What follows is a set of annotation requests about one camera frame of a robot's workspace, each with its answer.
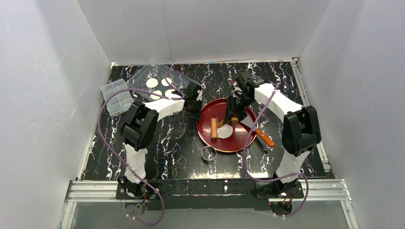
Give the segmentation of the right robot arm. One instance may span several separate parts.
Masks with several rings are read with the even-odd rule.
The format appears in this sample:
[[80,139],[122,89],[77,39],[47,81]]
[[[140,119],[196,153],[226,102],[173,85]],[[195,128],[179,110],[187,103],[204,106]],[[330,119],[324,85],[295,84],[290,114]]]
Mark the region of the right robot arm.
[[304,160],[321,141],[317,110],[290,100],[271,81],[255,78],[250,72],[238,74],[226,101],[226,112],[218,126],[246,119],[247,108],[254,102],[264,105],[260,115],[268,109],[281,120],[284,154],[279,167],[271,179],[249,177],[263,184],[253,189],[256,195],[289,194],[296,187]]

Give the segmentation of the metal ring cutter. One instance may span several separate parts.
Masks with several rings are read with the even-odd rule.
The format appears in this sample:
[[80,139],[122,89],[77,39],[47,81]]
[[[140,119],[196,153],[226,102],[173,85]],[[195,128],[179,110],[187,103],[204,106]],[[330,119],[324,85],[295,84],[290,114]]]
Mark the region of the metal ring cutter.
[[201,149],[200,157],[205,164],[212,164],[216,160],[216,156],[216,149],[211,146],[205,146]]

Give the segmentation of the red round tray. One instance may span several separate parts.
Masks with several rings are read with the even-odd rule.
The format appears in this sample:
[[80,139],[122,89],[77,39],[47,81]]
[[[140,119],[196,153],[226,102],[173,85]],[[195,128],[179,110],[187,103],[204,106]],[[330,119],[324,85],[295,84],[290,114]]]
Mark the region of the red round tray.
[[201,118],[197,122],[197,132],[200,139],[207,145],[223,153],[233,153],[244,148],[245,140],[250,145],[256,138],[256,134],[248,134],[250,128],[240,123],[233,124],[233,132],[230,137],[216,140],[211,139],[210,127],[211,119],[216,118],[218,122],[222,121],[227,108],[227,99],[216,99],[204,105],[201,110]]

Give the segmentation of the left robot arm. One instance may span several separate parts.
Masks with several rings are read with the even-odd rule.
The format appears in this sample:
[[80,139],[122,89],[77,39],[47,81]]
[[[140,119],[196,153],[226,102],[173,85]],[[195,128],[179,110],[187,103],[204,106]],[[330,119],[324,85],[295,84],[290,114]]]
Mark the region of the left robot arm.
[[148,103],[135,101],[119,127],[128,168],[118,178],[119,185],[134,198],[142,198],[147,192],[145,162],[147,147],[151,144],[159,120],[187,111],[191,118],[199,119],[203,89],[199,83],[189,82],[186,88],[172,89],[164,97]]

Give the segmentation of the white dough piece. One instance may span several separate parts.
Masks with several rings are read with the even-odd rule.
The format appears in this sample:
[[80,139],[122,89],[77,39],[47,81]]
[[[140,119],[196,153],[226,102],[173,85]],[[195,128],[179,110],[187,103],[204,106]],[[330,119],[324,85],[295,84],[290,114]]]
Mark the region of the white dough piece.
[[231,125],[223,125],[221,127],[215,125],[214,130],[212,130],[212,128],[210,127],[209,132],[212,140],[226,139],[233,134],[234,129]]

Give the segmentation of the wooden double-ended rolling pin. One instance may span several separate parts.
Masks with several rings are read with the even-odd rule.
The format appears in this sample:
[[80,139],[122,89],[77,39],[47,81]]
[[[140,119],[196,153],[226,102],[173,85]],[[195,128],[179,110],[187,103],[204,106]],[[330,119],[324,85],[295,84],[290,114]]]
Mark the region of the wooden double-ended rolling pin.
[[238,123],[238,118],[233,117],[229,124],[225,124],[224,121],[217,122],[217,118],[210,119],[210,136],[211,140],[226,139],[229,138],[233,132],[233,125]]

